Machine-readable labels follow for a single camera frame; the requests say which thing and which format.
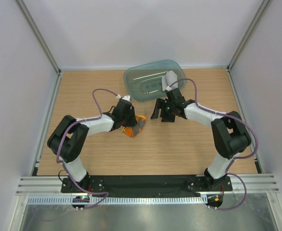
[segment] white cloth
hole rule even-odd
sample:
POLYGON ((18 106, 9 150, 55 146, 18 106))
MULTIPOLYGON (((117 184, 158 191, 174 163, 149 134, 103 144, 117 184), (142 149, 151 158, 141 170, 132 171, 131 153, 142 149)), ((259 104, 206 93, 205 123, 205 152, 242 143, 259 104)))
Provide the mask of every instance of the white cloth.
MULTIPOLYGON (((172 83, 174 83, 177 80, 178 80, 178 76, 177 74, 175 74, 174 71, 166 72, 166 75, 162 76, 161 78, 162 91, 166 91, 167 87, 169 87, 172 83)), ((171 88, 172 90, 178 88, 178 83, 175 83, 171 88)))

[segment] plastic bin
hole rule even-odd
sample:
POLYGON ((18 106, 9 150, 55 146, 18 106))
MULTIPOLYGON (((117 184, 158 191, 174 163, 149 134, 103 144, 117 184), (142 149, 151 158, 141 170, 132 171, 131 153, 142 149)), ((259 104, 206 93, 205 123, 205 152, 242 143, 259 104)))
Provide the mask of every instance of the plastic bin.
MULTIPOLYGON (((186 78, 181 67, 172 60, 132 67, 124 73, 124 82, 130 96, 137 101, 153 100, 166 97, 162 91, 161 78, 166 71, 174 71, 178 79, 186 78)), ((184 88, 186 80, 179 82, 179 89, 184 88)))

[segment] wooden tabletop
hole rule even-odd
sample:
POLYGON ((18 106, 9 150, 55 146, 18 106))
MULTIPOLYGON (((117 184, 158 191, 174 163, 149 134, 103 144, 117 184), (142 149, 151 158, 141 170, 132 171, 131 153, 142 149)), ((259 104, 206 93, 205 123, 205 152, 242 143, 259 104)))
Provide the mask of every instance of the wooden tabletop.
MULTIPOLYGON (((184 72, 186 77, 195 80, 200 104, 218 111, 238 111, 225 69, 186 69, 184 72)), ((107 88, 122 96, 128 94, 123 73, 124 70, 64 72, 45 142, 65 115, 78 118, 99 115, 91 96, 94 89, 107 88)), ((192 83, 187 82, 181 92, 186 100, 194 99, 192 83)), ((103 111, 117 104, 118 100, 108 92, 96 95, 103 111)), ((132 100, 132 103, 136 115, 147 117, 144 129, 135 138, 125 135, 121 129, 88 137, 80 155, 89 174, 203 174, 217 153, 211 128, 179 117, 175 123, 150 120, 155 100, 132 100)), ((57 175, 62 169, 45 145, 38 175, 57 175)), ((252 158, 236 161, 230 172, 257 173, 252 158)))

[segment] robotic arm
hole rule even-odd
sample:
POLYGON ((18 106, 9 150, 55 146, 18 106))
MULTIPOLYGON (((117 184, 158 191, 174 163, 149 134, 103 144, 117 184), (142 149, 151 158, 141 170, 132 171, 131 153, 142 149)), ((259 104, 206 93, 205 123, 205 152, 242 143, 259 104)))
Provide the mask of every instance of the robotic arm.
MULTIPOLYGON (((159 109, 161 109, 162 122, 174 122, 175 116, 179 116, 212 128, 218 153, 213 163, 205 170, 204 175, 209 189, 220 187, 233 159, 251 144, 251 138, 245 126, 234 119, 222 116, 226 113, 203 107, 194 100, 186 101, 178 88, 166 93, 167 99, 157 99, 151 119, 158 118, 159 109)), ((227 115, 241 119, 239 113, 235 111, 227 115)))
MULTIPOLYGON (((66 115, 61 120, 47 141, 47 146, 55 155, 57 155, 62 136, 66 129, 71 124, 81 120, 73 118, 70 115, 66 115)), ((72 136, 71 138, 65 137, 59 159, 79 186, 87 189, 90 176, 83 167, 79 156, 85 139, 99 132, 116 130, 121 126, 133 127, 137 124, 137 120, 134 107, 130 102, 130 96, 124 96, 119 99, 112 112, 105 112, 100 118, 87 118, 83 119, 83 121, 70 129, 69 134, 72 133, 72 136)))

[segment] wall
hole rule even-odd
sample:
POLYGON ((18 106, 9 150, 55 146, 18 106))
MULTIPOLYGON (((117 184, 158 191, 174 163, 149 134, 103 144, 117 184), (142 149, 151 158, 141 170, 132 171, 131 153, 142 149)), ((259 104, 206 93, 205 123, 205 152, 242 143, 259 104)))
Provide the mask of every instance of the wall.
POLYGON ((61 68, 229 64, 261 0, 25 0, 61 68))
POLYGON ((272 1, 232 73, 263 169, 282 193, 282 0, 272 1))
POLYGON ((0 231, 34 163, 56 73, 13 0, 0 0, 0 231))

